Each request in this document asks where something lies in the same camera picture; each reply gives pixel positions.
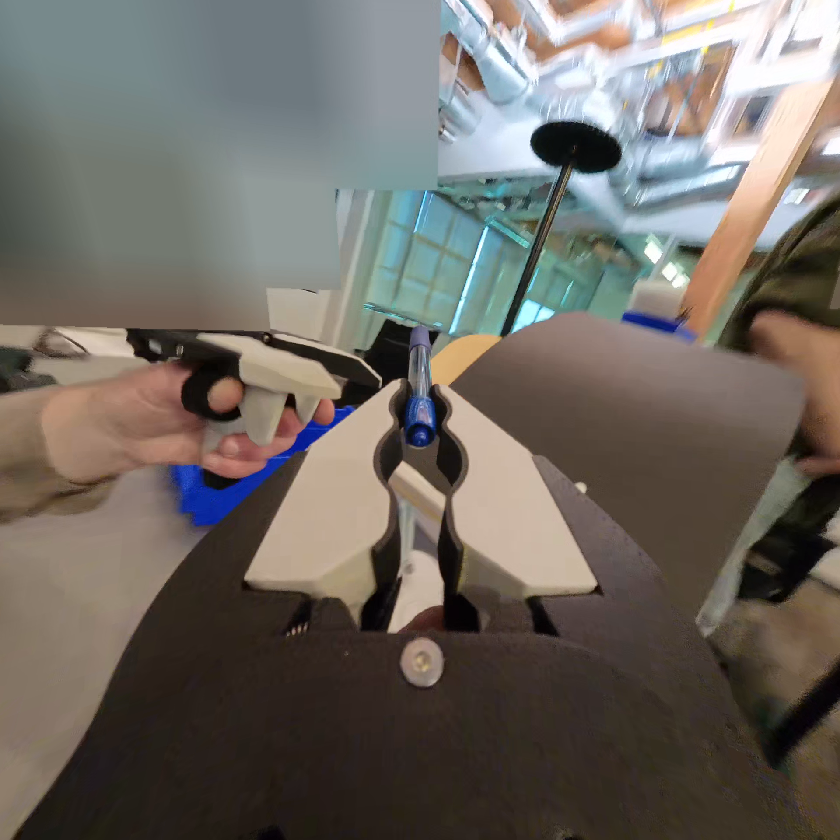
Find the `black pole stand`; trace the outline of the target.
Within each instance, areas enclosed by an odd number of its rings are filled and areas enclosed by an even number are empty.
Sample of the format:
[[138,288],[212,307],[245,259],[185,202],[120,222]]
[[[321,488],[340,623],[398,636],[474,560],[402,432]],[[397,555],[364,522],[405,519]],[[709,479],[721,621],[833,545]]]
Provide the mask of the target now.
[[612,134],[594,124],[570,120],[549,121],[539,126],[532,132],[530,147],[542,163],[555,168],[558,174],[500,329],[502,338],[509,335],[518,318],[572,174],[609,172],[618,165],[623,154],[621,144]]

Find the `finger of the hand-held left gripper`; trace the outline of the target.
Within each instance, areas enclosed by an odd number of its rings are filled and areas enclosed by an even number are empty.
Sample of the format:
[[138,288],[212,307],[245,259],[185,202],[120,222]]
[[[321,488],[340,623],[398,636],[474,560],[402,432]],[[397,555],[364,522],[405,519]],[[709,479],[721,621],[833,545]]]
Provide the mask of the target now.
[[340,398],[340,385],[315,360],[271,347],[262,340],[244,335],[198,333],[196,339],[222,351],[228,358],[233,358],[235,372],[229,375],[239,379],[245,386],[277,394],[293,394],[295,397],[314,396],[331,401]]
[[265,344],[319,362],[340,386],[336,403],[363,403],[382,388],[382,377],[357,354],[279,331],[266,332]]

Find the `blue plastic bin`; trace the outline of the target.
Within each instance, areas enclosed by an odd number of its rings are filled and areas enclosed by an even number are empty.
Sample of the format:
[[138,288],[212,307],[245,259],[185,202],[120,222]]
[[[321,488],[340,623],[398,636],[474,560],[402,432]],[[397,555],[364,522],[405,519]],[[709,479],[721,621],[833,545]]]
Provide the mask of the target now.
[[218,524],[253,491],[283,467],[290,458],[297,453],[305,452],[353,412],[353,406],[337,407],[334,409],[330,424],[320,425],[311,421],[299,433],[288,451],[271,458],[262,470],[223,489],[214,489],[208,486],[200,466],[169,466],[169,477],[174,487],[179,512],[188,516],[196,527],[212,527]]

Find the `blue pen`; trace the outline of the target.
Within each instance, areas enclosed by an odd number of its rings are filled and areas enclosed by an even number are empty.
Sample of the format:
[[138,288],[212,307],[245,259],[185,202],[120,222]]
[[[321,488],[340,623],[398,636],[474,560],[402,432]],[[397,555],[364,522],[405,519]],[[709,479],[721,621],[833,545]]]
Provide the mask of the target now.
[[431,360],[429,331],[424,325],[416,325],[409,340],[406,377],[409,394],[403,424],[406,443],[412,448],[431,445],[437,435]]

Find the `silver ventilation duct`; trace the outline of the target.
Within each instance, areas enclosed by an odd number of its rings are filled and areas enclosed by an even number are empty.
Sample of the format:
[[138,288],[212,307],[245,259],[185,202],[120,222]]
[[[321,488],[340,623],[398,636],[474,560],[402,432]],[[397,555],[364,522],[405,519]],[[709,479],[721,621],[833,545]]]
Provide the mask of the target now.
[[497,16],[490,2],[440,4],[438,138],[451,144],[476,131],[480,121],[470,100],[482,92],[501,111],[539,109],[538,61],[520,12],[513,24]]

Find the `person's left forearm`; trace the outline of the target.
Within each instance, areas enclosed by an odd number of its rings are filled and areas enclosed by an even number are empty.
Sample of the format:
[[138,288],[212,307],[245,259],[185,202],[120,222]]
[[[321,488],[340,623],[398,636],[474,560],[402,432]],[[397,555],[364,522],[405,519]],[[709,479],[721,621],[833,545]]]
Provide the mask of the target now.
[[45,411],[61,397],[79,398],[85,387],[53,386],[11,392],[1,399],[1,522],[43,512],[70,515],[102,502],[116,476],[75,481],[56,468],[44,430]]

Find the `person's left hand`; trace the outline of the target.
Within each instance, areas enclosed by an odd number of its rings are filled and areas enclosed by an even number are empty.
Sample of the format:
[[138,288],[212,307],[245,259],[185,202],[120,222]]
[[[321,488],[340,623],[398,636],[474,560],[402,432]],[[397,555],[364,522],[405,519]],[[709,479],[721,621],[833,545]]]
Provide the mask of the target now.
[[246,434],[231,434],[205,451],[205,421],[182,404],[190,375],[181,364],[151,364],[52,391],[40,415],[51,465],[82,485],[171,465],[200,465],[217,476],[242,479],[287,451],[305,427],[287,406],[268,446],[255,445]]

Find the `grey-topped wooden board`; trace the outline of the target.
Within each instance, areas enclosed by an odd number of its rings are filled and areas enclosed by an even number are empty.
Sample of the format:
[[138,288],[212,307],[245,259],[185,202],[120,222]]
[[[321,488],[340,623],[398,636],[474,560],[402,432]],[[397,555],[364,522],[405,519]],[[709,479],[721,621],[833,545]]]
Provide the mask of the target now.
[[562,313],[434,357],[449,385],[588,494],[696,617],[792,441],[799,377],[674,334]]

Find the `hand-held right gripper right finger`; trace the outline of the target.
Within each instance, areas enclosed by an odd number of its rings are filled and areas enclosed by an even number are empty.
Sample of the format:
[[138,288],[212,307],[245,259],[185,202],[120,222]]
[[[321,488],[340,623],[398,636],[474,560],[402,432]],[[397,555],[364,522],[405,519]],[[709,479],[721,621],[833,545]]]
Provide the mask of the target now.
[[447,629],[490,604],[590,595],[595,574],[532,453],[446,385],[434,387],[436,466],[449,484],[437,541]]

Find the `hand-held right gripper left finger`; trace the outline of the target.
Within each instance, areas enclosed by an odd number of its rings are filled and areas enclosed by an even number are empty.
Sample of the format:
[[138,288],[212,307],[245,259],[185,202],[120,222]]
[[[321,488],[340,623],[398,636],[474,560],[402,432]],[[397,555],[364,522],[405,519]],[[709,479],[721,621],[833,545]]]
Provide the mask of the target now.
[[357,624],[400,570],[404,381],[393,381],[304,454],[245,574],[252,589],[341,601]]

